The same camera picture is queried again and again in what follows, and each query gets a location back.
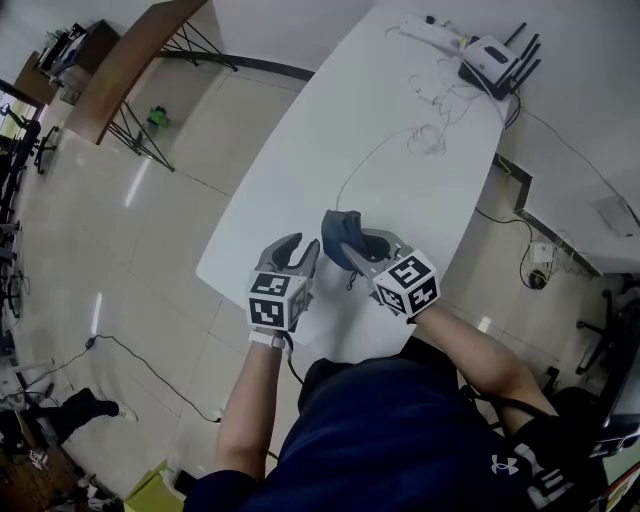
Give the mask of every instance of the white table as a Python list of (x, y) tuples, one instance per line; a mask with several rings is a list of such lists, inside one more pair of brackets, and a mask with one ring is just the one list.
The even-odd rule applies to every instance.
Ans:
[[(302, 232), (296, 260), (320, 238), (325, 211), (336, 208), (342, 185), (359, 165), (340, 210), (360, 211), (363, 227), (395, 232), (423, 250), (440, 278), (446, 272), (489, 172), (502, 121), (486, 95), (464, 85), (454, 86), (458, 96), (449, 94), (444, 108), (424, 99), (464, 82), (455, 75), (458, 61), (393, 28), (412, 18), (374, 7), (300, 93), (249, 169), (197, 269), (236, 304), (244, 307), (248, 274), (265, 247)], [(426, 91), (423, 99), (417, 88)], [(414, 129), (432, 124), (442, 131), (451, 105), (446, 152), (415, 154), (429, 145), (432, 131), (415, 145), (409, 142)], [(504, 116), (507, 103), (499, 108)], [(399, 352), (413, 327), (369, 299), (363, 278), (348, 292), (348, 278), (321, 255), (315, 300), (294, 339), (334, 361)]]

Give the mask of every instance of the green object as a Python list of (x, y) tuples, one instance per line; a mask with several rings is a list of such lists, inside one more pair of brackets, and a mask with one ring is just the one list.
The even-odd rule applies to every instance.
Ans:
[(124, 502), (125, 512), (182, 512), (183, 503), (162, 481), (164, 460), (153, 471), (147, 471)]
[(149, 117), (147, 122), (152, 125), (167, 128), (171, 124), (171, 119), (167, 117), (167, 111), (162, 107), (149, 109)]

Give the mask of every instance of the baseboard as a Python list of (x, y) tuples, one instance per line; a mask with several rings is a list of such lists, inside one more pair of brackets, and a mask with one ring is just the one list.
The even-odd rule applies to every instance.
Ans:
[(543, 222), (538, 220), (536, 217), (531, 215), (528, 211), (524, 209), (527, 204), (527, 197), (529, 196), (529, 189), (531, 187), (531, 175), (526, 172), (521, 167), (518, 167), (513, 162), (507, 160), (505, 157), (495, 154), (493, 157), (493, 165), (496, 167), (503, 169), (506, 166), (510, 173), (509, 175), (515, 180), (520, 182), (520, 191), (518, 192), (518, 197), (516, 199), (516, 205), (513, 209), (513, 213), (515, 213), (522, 220), (528, 222), (532, 227), (540, 231), (544, 236), (546, 236), (549, 240), (553, 240), (560, 249), (562, 249), (565, 253), (572, 257), (572, 259), (578, 263), (588, 274), (592, 276), (601, 276), (602, 274), (598, 272), (584, 257), (575, 251), (573, 247), (571, 247), (568, 243), (562, 240), (551, 228), (545, 225)]

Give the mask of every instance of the wall outlet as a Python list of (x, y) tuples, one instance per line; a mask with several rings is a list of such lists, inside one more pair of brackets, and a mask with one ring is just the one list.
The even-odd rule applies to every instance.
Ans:
[(531, 261), (533, 263), (551, 263), (553, 261), (553, 244), (549, 242), (532, 242)]

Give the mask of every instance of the wrist strap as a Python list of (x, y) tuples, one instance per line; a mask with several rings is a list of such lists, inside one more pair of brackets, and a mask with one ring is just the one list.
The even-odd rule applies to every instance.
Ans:
[(268, 345), (272, 348), (279, 348), (280, 350), (284, 350), (287, 346), (287, 342), (280, 336), (275, 334), (265, 334), (258, 331), (251, 331), (249, 333), (249, 343), (252, 341)]

